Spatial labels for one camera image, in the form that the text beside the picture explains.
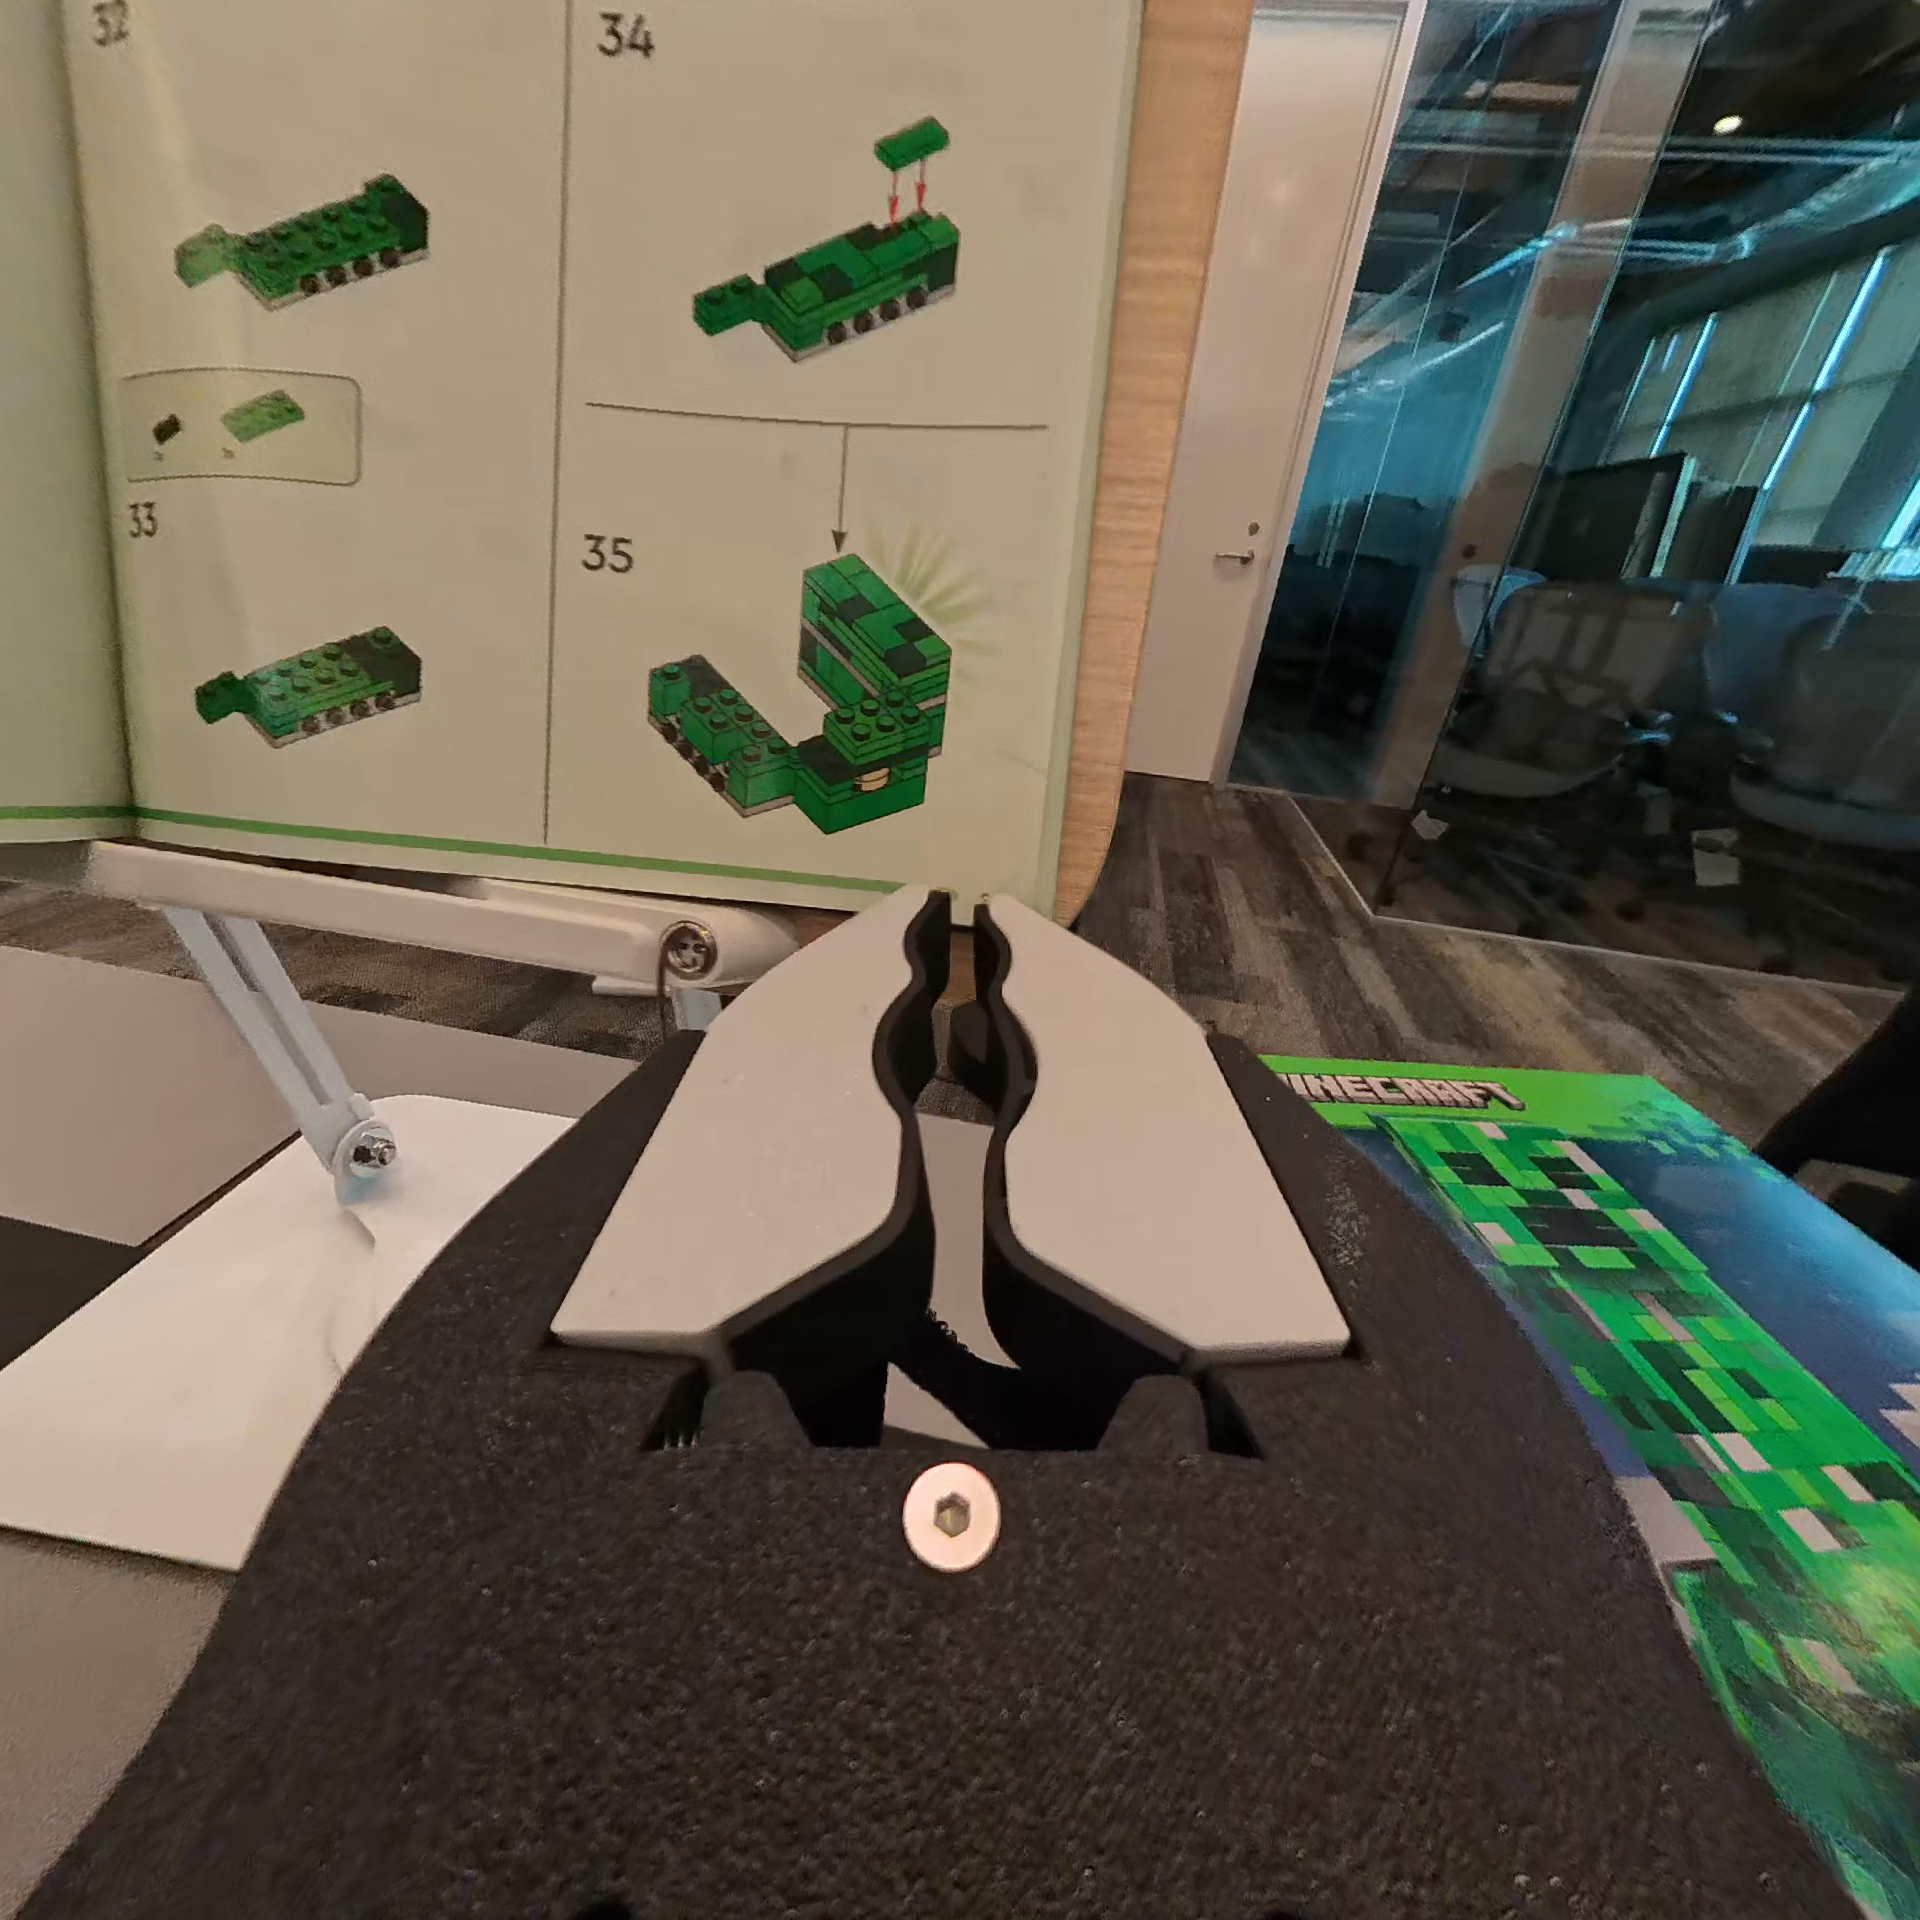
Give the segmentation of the book stand with white base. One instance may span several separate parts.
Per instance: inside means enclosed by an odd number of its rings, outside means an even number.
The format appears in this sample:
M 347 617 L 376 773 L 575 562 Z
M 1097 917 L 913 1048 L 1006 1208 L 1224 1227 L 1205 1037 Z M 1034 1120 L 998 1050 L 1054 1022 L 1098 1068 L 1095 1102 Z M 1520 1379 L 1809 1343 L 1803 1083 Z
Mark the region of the book stand with white base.
M 1089 900 L 1112 845 L 1151 556 L 1255 10 L 1142 8 L 1060 867 L 1052 905 L 1028 905 L 1060 920 Z M 450 1097 L 367 1099 L 292 996 L 269 924 L 633 980 L 665 960 L 670 937 L 708 934 L 723 940 L 716 976 L 744 983 L 764 968 L 746 932 L 767 927 L 702 910 L 780 903 L 260 856 L 125 832 L 5 838 L 5 876 L 134 903 L 172 927 L 309 1139 L 269 1156 L 5 1367 L 6 1527 L 224 1573 L 241 1568 L 327 1400 L 404 1290 L 563 1131 L 554 1116 Z

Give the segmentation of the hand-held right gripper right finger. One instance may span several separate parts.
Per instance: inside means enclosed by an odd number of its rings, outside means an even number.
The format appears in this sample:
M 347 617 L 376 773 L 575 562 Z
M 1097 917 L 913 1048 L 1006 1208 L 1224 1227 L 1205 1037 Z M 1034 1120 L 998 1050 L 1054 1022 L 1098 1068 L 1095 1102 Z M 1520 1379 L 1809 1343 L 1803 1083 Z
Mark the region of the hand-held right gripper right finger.
M 993 1444 L 1091 1446 L 1140 1381 L 1344 1359 L 1353 1333 L 1208 1033 L 1013 897 L 972 920 L 993 1108 L 981 1298 L 1014 1367 Z

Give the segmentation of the white door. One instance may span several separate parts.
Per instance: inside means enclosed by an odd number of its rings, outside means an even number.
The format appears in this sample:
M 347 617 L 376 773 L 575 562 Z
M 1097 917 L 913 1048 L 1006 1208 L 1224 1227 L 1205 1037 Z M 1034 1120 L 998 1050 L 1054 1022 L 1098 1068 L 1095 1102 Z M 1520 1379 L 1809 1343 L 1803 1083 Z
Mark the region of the white door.
M 1128 773 L 1231 773 L 1426 17 L 1426 3 L 1255 8 Z

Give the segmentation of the green brick instruction booklet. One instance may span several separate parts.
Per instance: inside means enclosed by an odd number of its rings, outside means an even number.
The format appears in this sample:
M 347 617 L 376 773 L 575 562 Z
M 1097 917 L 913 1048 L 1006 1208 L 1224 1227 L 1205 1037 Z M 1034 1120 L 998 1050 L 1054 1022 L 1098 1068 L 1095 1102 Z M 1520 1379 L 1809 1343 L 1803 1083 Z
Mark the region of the green brick instruction booklet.
M 5 840 L 1054 900 L 1142 5 L 5 5 Z

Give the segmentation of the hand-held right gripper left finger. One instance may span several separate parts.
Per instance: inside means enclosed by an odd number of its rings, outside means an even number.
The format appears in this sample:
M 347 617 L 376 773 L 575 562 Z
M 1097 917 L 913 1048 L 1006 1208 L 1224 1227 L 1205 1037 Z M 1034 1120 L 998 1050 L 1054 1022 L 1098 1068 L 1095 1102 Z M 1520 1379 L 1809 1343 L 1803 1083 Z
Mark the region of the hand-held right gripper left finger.
M 917 1102 L 939 1065 L 944 891 L 902 887 L 700 1037 L 561 1302 L 572 1348 L 767 1374 L 820 1446 L 882 1441 L 936 1262 Z

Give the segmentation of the grey desk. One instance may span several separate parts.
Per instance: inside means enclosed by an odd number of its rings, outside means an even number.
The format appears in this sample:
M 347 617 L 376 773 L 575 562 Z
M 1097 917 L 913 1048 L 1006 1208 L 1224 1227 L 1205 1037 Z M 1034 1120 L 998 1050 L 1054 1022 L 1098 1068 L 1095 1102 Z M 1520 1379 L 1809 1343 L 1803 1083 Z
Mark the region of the grey desk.
M 5 948 L 5 1359 L 294 1137 L 204 987 Z M 578 1118 L 631 1063 L 381 1013 L 316 1022 L 357 1088 Z M 229 1576 L 5 1532 L 3 1879 L 15 1915 L 180 1690 Z

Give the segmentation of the grey office chair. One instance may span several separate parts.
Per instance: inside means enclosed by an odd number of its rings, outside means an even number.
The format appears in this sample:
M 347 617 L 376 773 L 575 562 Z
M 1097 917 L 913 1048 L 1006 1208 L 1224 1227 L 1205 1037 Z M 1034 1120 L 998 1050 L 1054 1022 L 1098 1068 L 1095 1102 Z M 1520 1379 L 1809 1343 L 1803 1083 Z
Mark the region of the grey office chair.
M 1524 829 L 1670 739 L 1703 686 L 1713 604 L 1662 585 L 1529 585 L 1509 597 L 1428 762 L 1446 829 Z
M 1737 740 L 1730 802 L 1755 907 L 1853 893 L 1917 910 L 1917 595 L 1793 617 Z

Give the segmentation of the green pixel print box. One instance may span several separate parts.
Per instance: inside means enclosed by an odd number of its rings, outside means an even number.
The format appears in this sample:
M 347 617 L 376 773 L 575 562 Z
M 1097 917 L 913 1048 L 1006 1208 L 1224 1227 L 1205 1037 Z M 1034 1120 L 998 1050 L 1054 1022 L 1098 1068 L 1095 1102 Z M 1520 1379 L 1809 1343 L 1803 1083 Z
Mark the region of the green pixel print box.
M 1500 1290 L 1779 1801 L 1917 1916 L 1917 1270 L 1645 1075 L 1263 1063 Z

